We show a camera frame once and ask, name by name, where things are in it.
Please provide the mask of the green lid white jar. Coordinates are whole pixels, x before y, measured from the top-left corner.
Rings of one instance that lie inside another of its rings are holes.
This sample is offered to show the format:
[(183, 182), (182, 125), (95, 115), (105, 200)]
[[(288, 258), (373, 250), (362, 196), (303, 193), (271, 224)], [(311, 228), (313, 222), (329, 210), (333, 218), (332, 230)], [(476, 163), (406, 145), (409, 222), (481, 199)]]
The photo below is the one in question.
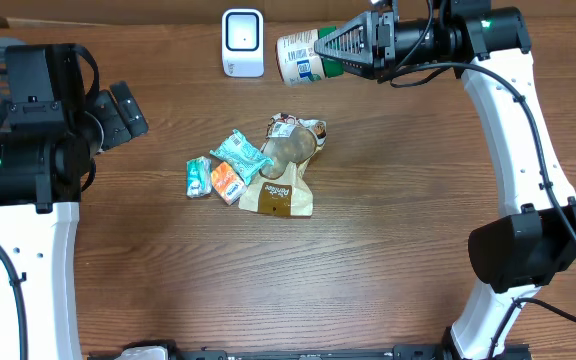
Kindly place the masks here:
[(277, 40), (276, 60), (285, 85), (310, 84), (344, 74), (341, 63), (324, 59), (314, 50), (315, 42), (335, 29), (335, 26), (312, 29)]

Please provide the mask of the green blue tissue packet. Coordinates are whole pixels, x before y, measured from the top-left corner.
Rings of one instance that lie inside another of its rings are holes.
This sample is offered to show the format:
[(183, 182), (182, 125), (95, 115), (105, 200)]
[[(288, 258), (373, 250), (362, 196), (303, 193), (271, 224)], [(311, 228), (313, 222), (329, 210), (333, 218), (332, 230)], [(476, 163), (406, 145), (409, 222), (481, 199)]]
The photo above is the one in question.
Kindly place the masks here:
[(212, 191), (211, 160), (201, 156), (186, 163), (186, 195), (190, 198), (206, 196)]

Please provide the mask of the teal wet wipes pack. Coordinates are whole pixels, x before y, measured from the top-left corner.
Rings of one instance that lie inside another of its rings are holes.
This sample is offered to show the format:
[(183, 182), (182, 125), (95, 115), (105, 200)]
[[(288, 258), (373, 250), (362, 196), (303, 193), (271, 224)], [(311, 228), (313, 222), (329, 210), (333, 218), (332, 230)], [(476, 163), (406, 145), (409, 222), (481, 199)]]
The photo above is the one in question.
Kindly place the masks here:
[(216, 150), (211, 150), (210, 154), (227, 162), (246, 185), (249, 185), (264, 167), (274, 165), (270, 157), (253, 146), (237, 129), (234, 129)]

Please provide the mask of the orange tissue packet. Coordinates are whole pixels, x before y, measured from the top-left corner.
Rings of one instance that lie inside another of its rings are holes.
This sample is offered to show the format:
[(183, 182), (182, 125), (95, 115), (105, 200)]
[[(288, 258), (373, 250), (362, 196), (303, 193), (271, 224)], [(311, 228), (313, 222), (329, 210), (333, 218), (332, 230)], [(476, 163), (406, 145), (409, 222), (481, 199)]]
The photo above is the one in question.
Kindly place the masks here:
[(220, 163), (211, 172), (211, 182), (227, 205), (235, 203), (247, 191), (245, 182), (227, 162)]

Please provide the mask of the brown bread snack bag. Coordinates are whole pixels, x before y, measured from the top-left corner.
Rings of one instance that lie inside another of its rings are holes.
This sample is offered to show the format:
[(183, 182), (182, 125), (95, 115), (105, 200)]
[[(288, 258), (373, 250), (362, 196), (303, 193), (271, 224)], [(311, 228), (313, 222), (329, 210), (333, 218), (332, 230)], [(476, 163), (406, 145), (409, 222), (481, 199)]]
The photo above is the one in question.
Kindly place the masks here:
[(238, 207), (279, 217), (310, 217), (314, 198), (304, 173), (311, 158), (325, 146), (326, 138), (323, 120), (286, 113), (272, 116), (261, 151), (273, 163), (259, 170)]

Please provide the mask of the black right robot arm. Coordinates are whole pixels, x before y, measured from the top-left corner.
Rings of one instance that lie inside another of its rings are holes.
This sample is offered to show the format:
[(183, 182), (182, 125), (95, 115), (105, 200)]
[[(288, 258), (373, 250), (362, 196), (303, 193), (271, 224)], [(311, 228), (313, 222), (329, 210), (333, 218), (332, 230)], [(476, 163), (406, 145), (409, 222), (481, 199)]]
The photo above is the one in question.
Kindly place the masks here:
[(496, 177), (499, 217), (473, 230), (476, 276), (459, 318), (437, 345), (398, 345), (397, 359), (526, 359), (505, 339), (521, 310), (576, 260), (576, 192), (549, 138), (521, 12), (487, 1), (430, 2), (424, 20), (401, 21), (378, 1), (314, 44), (348, 73), (401, 87), (453, 71), (480, 117)]

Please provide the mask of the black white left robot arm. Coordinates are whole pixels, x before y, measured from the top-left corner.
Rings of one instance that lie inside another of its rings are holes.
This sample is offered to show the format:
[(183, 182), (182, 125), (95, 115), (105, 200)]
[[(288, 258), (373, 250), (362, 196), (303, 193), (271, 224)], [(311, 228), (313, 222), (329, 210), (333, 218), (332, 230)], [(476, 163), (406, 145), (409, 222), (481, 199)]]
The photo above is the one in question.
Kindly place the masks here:
[(128, 85), (85, 83), (78, 44), (3, 53), (0, 104), (0, 358), (78, 359), (74, 250), (98, 154), (144, 135)]

